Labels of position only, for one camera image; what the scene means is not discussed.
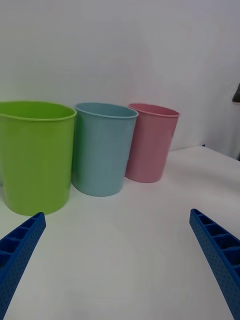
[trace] light blue container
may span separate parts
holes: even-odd
[[[72,183],[87,195],[114,195],[123,185],[138,113],[91,102],[76,111]]]

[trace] bucket rim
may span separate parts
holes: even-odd
[[[30,122],[57,122],[57,121],[64,121],[64,120],[74,118],[77,115],[76,110],[70,106],[66,106],[64,104],[55,103],[55,102],[48,102],[48,101],[7,100],[7,101],[0,101],[0,106],[1,106],[1,104],[13,104],[13,103],[34,103],[34,104],[47,104],[47,105],[61,106],[61,107],[64,107],[65,109],[70,109],[72,111],[72,114],[68,115],[68,116],[62,116],[62,117],[56,117],[56,118],[34,118],[34,117],[24,117],[24,116],[1,113],[1,111],[0,111],[0,117],[23,120],[23,121],[30,121]]]
[[[151,106],[151,107],[158,107],[161,108],[162,110],[166,110],[171,112],[172,114],[161,114],[161,113],[156,113],[156,112],[150,112],[150,111],[145,111],[137,108],[139,105],[145,105],[145,106]],[[128,105],[130,109],[133,109],[139,113],[147,114],[147,115],[152,115],[152,116],[157,116],[157,117],[163,117],[163,118],[178,118],[180,117],[180,113],[176,110],[166,108],[165,106],[157,105],[157,104],[151,104],[151,103],[143,103],[143,102],[134,102],[130,103]]]
[[[100,114],[100,113],[96,113],[96,112],[90,112],[90,111],[82,110],[82,109],[80,108],[80,106],[83,106],[83,105],[92,105],[92,104],[95,104],[95,105],[105,105],[105,106],[115,106],[115,107],[118,107],[118,108],[121,108],[121,109],[128,109],[128,110],[134,111],[135,114],[134,114],[134,115],[127,115],[127,116],[107,115],[107,114]],[[82,103],[76,104],[76,105],[75,105],[75,109],[76,109],[77,111],[80,111],[80,112],[84,113],[84,114],[91,115],[91,116],[95,116],[95,117],[100,117],[100,118],[110,118],[110,119],[134,119],[134,118],[136,118],[136,117],[139,116],[139,113],[138,113],[137,110],[130,109],[130,108],[128,108],[127,106],[118,105],[118,104],[114,104],[114,103],[82,102]]]

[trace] white table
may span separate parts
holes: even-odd
[[[71,187],[4,320],[230,320],[189,225],[198,208],[240,238],[240,162],[198,146],[170,152],[161,181],[125,179],[91,197]],[[0,201],[0,237],[28,217]]]

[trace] white wall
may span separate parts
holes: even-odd
[[[160,104],[233,154],[239,35],[239,0],[1,0],[0,100]]]

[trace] blue plastic gripper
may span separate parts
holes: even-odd
[[[235,320],[240,320],[240,241],[197,209],[190,225]]]
[[[45,228],[45,216],[39,212],[0,240],[0,320]]]

